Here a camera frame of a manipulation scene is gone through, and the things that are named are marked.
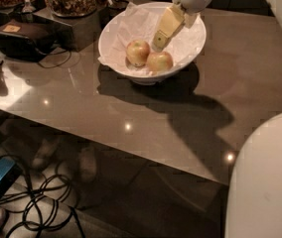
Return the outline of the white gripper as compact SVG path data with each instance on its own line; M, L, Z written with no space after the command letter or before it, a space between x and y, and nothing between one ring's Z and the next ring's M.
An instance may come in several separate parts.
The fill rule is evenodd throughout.
M184 24L190 28L197 20L198 12L203 11L212 0L172 0L173 5L167 7L159 20L153 38L153 45L158 49L166 47Z

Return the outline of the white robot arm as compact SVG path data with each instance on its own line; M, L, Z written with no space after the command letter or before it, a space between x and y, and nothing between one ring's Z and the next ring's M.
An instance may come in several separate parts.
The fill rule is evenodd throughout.
M282 238L282 0L215 0L197 88L228 111L224 238Z

